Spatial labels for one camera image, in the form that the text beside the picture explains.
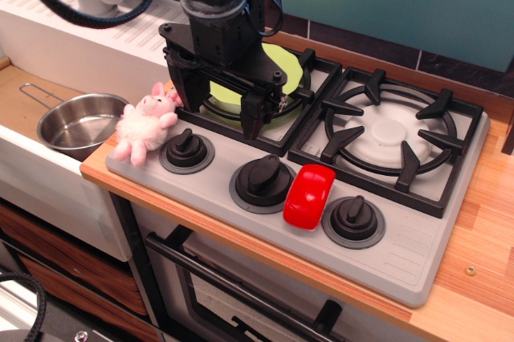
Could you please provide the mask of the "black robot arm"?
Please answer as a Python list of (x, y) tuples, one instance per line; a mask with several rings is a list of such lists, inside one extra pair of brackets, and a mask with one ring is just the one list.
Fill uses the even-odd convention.
[(254, 140), (287, 103), (285, 70), (264, 51), (265, 2), (280, 0), (180, 0), (186, 25), (159, 32), (169, 75), (183, 106), (196, 112), (217, 83), (240, 94), (243, 136)]

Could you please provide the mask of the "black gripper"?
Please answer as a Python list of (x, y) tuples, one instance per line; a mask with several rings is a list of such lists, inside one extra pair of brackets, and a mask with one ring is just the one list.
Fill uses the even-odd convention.
[(255, 140), (279, 111), (275, 96), (283, 96), (285, 70), (267, 57), (262, 39), (245, 20), (227, 26), (200, 22), (166, 22), (159, 27), (165, 40), (169, 76), (184, 109), (198, 112), (213, 81), (241, 96), (240, 121), (245, 140)]

